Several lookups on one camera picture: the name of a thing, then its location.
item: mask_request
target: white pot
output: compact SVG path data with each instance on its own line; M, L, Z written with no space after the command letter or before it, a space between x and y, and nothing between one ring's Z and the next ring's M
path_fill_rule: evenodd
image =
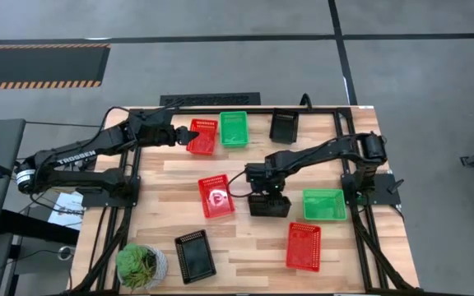
M152 252L156 256L156 271L155 271L155 274L153 275L153 279L150 280L149 283L145 284L144 286L140 288L136 288L136 289L149 290L159 285L160 282L164 279L165 274L168 272L168 261L167 259L165 259L164 253L161 252L160 250L152 246L147 246L147 245L141 246L141 247L146 247L150 252ZM123 284L123 279L118 273L118 270L117 270L116 276L118 277L118 280L120 281L120 283Z

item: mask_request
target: black floor mat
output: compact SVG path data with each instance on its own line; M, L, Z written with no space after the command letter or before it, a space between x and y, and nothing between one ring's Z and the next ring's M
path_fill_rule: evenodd
M261 94L233 93L233 94L202 94L202 95L161 95L160 106L239 106L261 105Z
M97 87L110 44L0 45L0 89Z

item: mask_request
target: table leg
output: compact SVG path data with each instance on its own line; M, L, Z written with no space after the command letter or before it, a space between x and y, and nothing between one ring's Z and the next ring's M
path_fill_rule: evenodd
M79 231L43 220L30 218L9 210L0 214L0 233L10 233L30 238L66 243L76 246Z

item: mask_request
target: potted plant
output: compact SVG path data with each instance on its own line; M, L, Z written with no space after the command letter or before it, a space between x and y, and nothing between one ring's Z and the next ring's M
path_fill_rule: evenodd
M116 255L118 279L131 290L157 286L167 272L164 253L150 246L130 243Z

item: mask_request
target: plastic basket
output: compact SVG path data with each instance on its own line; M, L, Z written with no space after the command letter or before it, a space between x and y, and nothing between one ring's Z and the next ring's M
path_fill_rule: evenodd
M199 132L198 136L190 141L186 150L193 154L211 155L215 149L215 135L217 134L216 120L194 119L189 128L192 132Z
M179 256L180 273L185 284L202 280L217 273L206 230L186 234L174 240Z
M319 271L321 260L321 228L315 225L290 223L286 267Z
M245 111L221 112L221 144L244 147L248 144L248 119Z
M346 220L345 197L341 189L305 189L303 208L307 220Z
M198 191L201 193L206 218L228 215L235 211L225 174L198 180Z
M248 206L251 216L286 218L292 203L288 197L272 199L264 195L251 195L248 197Z
M277 143L291 144L297 140L300 114L286 109L273 109L270 139Z

